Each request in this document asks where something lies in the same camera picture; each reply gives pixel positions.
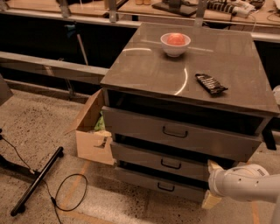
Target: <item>terrazzo floor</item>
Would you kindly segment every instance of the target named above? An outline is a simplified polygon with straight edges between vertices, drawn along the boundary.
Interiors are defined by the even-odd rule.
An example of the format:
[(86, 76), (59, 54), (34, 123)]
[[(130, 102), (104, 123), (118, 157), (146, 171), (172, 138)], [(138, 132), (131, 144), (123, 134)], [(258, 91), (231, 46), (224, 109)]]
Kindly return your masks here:
[[(69, 175), (87, 177), (87, 192), (72, 212), (58, 211), (67, 224), (269, 224), (275, 205), (267, 202), (237, 202), (225, 198), (211, 210), (187, 199), (153, 192), (116, 180), (110, 165), (78, 158), (74, 133), (64, 135), (68, 125), (82, 109), (87, 97), (69, 101), (67, 92), (9, 82), (13, 96), (0, 107), (3, 136), (18, 150), (25, 162), (40, 171), (58, 147), (64, 148), (44, 180), (54, 197), (60, 183)], [(270, 174), (280, 173), (280, 146), (267, 150), (262, 143), (251, 163), (262, 165)], [(0, 141), (0, 154), (7, 160), (24, 165), (13, 148)], [(46, 184), (41, 183), (25, 203), (26, 210), (10, 216), (29, 186), (26, 179), (0, 168), (0, 223), (59, 223)], [(58, 203), (65, 209), (74, 207), (82, 197), (85, 181), (73, 176), (60, 189)]]

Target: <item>white bowl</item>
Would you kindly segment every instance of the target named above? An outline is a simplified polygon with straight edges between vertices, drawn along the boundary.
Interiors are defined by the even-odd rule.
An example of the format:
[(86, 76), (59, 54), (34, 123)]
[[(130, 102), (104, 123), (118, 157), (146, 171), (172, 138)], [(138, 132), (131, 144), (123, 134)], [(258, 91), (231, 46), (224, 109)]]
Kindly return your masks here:
[(169, 45), (167, 44), (167, 39), (172, 33), (166, 33), (163, 36), (161, 36), (161, 46), (164, 49), (164, 52), (167, 53), (170, 57), (178, 57), (182, 53), (186, 51), (186, 48), (191, 43), (191, 39), (182, 33), (183, 37), (185, 38), (185, 44), (184, 45)]

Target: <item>drawer handle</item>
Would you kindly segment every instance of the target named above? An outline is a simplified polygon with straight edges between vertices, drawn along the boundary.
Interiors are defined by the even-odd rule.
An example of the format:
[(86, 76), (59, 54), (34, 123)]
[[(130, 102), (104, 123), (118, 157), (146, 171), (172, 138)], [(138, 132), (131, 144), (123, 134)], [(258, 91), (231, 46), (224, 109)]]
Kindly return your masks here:
[(167, 132), (165, 126), (163, 127), (163, 132), (164, 132), (164, 134), (166, 134), (168, 136), (172, 136), (172, 137), (187, 137), (187, 134), (188, 134), (188, 132), (186, 130), (184, 135), (175, 135), (173, 133)]
[(181, 168), (181, 163), (179, 163), (178, 166), (171, 166), (171, 165), (165, 164), (163, 159), (161, 159), (160, 164), (162, 166), (166, 166), (168, 168), (172, 168), (172, 169), (175, 169), (175, 170), (179, 170)]
[(174, 185), (172, 186), (172, 188), (169, 189), (169, 188), (166, 188), (166, 187), (162, 187), (159, 182), (157, 183), (157, 187), (160, 190), (164, 190), (164, 191), (167, 191), (167, 192), (170, 192), (170, 193), (174, 192), (174, 190), (175, 190)]

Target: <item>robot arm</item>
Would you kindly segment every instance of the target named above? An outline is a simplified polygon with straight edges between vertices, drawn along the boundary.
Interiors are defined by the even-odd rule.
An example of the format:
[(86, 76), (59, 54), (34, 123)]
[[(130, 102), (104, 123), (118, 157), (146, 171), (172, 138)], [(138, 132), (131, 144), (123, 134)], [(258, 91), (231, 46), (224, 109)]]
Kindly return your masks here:
[(209, 188), (202, 207), (209, 209), (222, 197), (233, 200), (263, 200), (276, 203), (272, 223), (280, 221), (280, 175), (269, 173), (258, 164), (248, 164), (223, 170), (213, 161), (208, 161)]

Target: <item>black cable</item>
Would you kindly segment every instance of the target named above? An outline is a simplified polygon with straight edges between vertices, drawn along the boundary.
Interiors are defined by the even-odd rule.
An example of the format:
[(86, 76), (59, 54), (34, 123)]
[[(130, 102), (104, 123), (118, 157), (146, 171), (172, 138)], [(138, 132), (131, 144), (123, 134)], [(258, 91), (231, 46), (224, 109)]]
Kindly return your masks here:
[[(17, 148), (16, 148), (14, 145), (12, 145), (8, 140), (6, 140), (2, 135), (0, 135), (0, 140), (1, 140), (1, 139), (3, 139), (7, 144), (9, 144), (9, 145), (15, 150), (15, 152), (17, 153), (17, 155), (18, 155), (18, 157), (20, 158), (20, 160), (27, 166), (27, 168), (30, 170), (30, 172), (31, 172), (32, 174), (34, 174), (34, 173), (35, 173), (34, 170), (20, 157)], [(81, 198), (80, 202), (79, 202), (76, 206), (74, 206), (74, 207), (71, 208), (71, 209), (64, 209), (64, 208), (61, 208), (60, 206), (57, 205), (56, 199), (57, 199), (57, 196), (58, 196), (58, 194), (59, 194), (60, 188), (63, 186), (64, 182), (65, 182), (66, 180), (68, 180), (69, 178), (73, 177), (73, 176), (80, 176), (80, 177), (83, 177), (83, 178), (85, 179), (85, 181), (86, 181), (86, 184), (85, 184), (85, 186), (86, 186), (86, 187), (85, 187), (85, 192), (84, 192), (84, 194), (82, 195), (82, 198)], [(59, 217), (59, 215), (58, 215), (58, 212), (57, 212), (56, 208), (58, 208), (59, 210), (61, 210), (61, 211), (63, 211), (63, 212), (71, 212), (71, 211), (73, 211), (74, 209), (76, 209), (76, 208), (81, 204), (81, 202), (85, 199), (85, 197), (86, 197), (86, 193), (87, 193), (87, 190), (88, 190), (88, 179), (87, 179), (87, 177), (86, 177), (85, 175), (80, 174), (80, 173), (75, 173), (75, 174), (69, 175), (69, 176), (66, 177), (66, 178), (61, 182), (61, 184), (59, 185), (59, 189), (58, 189), (58, 191), (57, 191), (56, 194), (55, 194), (55, 198), (51, 195), (51, 192), (50, 192), (50, 189), (49, 189), (48, 184), (47, 184), (43, 179), (42, 179), (42, 181), (45, 183), (46, 189), (47, 189), (47, 191), (48, 191), (48, 194), (49, 194), (50, 197), (51, 197), (51, 201), (52, 201), (53, 206), (54, 206), (54, 212), (55, 212), (55, 214), (56, 214), (56, 217), (58, 218), (59, 224), (62, 224), (62, 222), (61, 222), (61, 220), (60, 220), (60, 217)]]
[(241, 32), (244, 31), (244, 29), (245, 29), (245, 24), (243, 25), (243, 28), (241, 29)]
[(227, 27), (228, 30), (230, 30), (231, 22), (233, 22), (233, 16), (234, 16), (233, 13), (231, 13), (231, 14), (230, 14), (230, 19), (229, 19), (230, 24), (229, 24), (228, 27)]
[[(58, 206), (57, 201), (56, 201), (56, 200), (57, 200), (57, 197), (58, 197), (58, 194), (59, 194), (59, 192), (60, 192), (60, 188), (63, 186), (63, 184), (65, 183), (65, 181), (67, 181), (69, 178), (71, 178), (71, 177), (73, 177), (73, 176), (80, 176), (80, 177), (83, 177), (83, 178), (85, 179), (85, 181), (86, 181), (86, 184), (85, 184), (85, 192), (84, 192), (84, 194), (82, 195), (82, 198), (80, 199), (79, 203), (78, 203), (76, 206), (74, 206), (73, 208), (70, 208), (70, 209), (61, 208), (60, 206)], [(56, 192), (56, 194), (55, 194), (55, 197), (53, 197), (53, 196), (51, 195), (50, 189), (49, 189), (49, 187), (48, 187), (48, 184), (47, 184), (45, 181), (44, 181), (44, 183), (45, 183), (46, 188), (47, 188), (47, 191), (48, 191), (48, 193), (49, 193), (49, 195), (50, 195), (50, 197), (51, 197), (51, 201), (52, 201), (52, 203), (53, 203), (53, 205), (54, 205), (54, 212), (55, 212), (55, 214), (56, 214), (56, 216), (57, 216), (57, 218), (58, 218), (59, 223), (62, 224), (62, 222), (61, 222), (61, 220), (60, 220), (60, 217), (59, 217), (59, 215), (58, 215), (58, 212), (57, 212), (57, 209), (56, 209), (56, 208), (58, 208), (60, 211), (63, 211), (63, 212), (71, 212), (71, 211), (73, 211), (74, 209), (76, 209), (76, 208), (81, 204), (81, 202), (85, 199), (85, 197), (86, 197), (86, 193), (87, 193), (87, 190), (88, 190), (88, 180), (87, 180), (86, 176), (83, 175), (83, 174), (75, 173), (75, 174), (69, 175), (69, 176), (66, 177), (66, 178), (61, 182), (61, 184), (59, 185), (59, 189), (57, 190), (57, 192)]]
[(18, 153), (17, 148), (14, 145), (12, 145), (8, 140), (6, 140), (2, 135), (0, 135), (0, 136), (1, 136), (0, 139), (3, 139), (7, 144), (9, 144), (15, 150), (15, 152), (17, 153), (17, 156), (20, 158), (20, 160), (27, 166), (27, 168), (30, 170), (30, 172), (32, 174), (34, 174), (35, 173), (34, 170), (21, 158), (21, 156)]
[(271, 19), (271, 18), (270, 18), (270, 17), (273, 16), (273, 15), (279, 18), (279, 13), (274, 12), (273, 10), (271, 10), (271, 11), (269, 11), (269, 12), (272, 12), (272, 13), (266, 17), (267, 20), (269, 20), (269, 21), (271, 21), (271, 22), (280, 23), (280, 20), (274, 20), (274, 19)]

